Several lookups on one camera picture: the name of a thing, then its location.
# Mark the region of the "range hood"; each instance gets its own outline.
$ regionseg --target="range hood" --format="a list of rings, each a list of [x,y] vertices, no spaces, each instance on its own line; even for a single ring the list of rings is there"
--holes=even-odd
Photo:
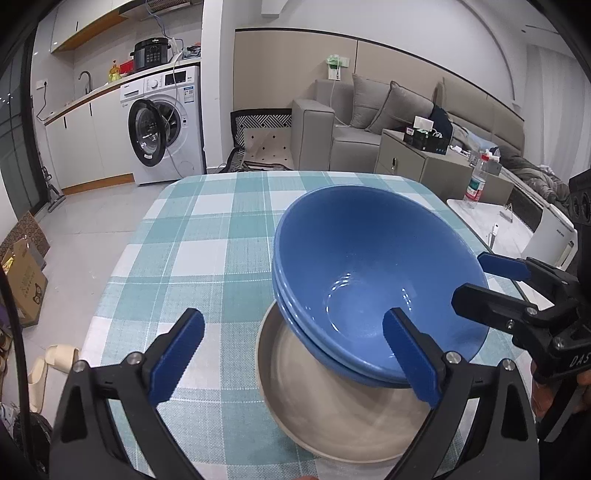
[[[119,15],[125,18],[131,18],[132,20],[146,20],[151,15],[148,13],[148,9],[153,14],[158,16],[164,15],[168,12],[178,10],[179,8],[190,7],[202,3],[203,0],[132,0],[119,7]]]

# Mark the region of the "gray blanket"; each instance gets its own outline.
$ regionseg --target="gray blanket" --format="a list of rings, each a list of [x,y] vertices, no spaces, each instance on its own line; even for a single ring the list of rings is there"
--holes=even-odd
[[[569,186],[557,176],[540,170],[532,162],[520,156],[512,147],[499,147],[501,165],[517,175],[527,186],[538,193],[546,202],[556,205],[568,215],[570,192]]]

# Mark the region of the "faucet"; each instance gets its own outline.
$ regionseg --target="faucet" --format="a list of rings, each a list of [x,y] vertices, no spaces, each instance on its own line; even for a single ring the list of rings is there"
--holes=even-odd
[[[85,93],[90,93],[90,92],[92,92],[92,79],[90,78],[90,72],[89,72],[88,70],[85,70],[85,71],[83,71],[83,72],[80,74],[80,76],[78,77],[78,80],[81,80],[81,79],[82,79],[82,76],[83,76],[85,73],[88,75],[88,88],[89,88],[89,90],[88,90],[88,91],[86,91],[86,88],[85,88],[85,89],[84,89],[84,92],[85,92]]]

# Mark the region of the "washing machine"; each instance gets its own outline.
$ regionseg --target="washing machine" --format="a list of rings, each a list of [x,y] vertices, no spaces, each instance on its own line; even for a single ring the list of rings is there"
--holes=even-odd
[[[120,88],[137,185],[205,173],[199,84],[199,66],[191,65]]]

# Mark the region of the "blue gripper pad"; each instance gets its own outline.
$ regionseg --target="blue gripper pad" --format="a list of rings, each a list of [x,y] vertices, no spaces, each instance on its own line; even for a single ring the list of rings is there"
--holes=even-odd
[[[419,400],[429,403],[431,408],[435,408],[441,399],[441,391],[437,371],[427,355],[392,310],[384,315],[382,328],[384,337],[415,395]]]
[[[498,277],[515,281],[526,281],[531,278],[530,270],[523,260],[483,252],[478,255],[478,261],[486,273]]]
[[[173,329],[174,327],[165,335],[170,335]],[[170,400],[204,334],[203,315],[200,311],[192,309],[191,316],[152,368],[148,393],[148,401],[152,406]]]

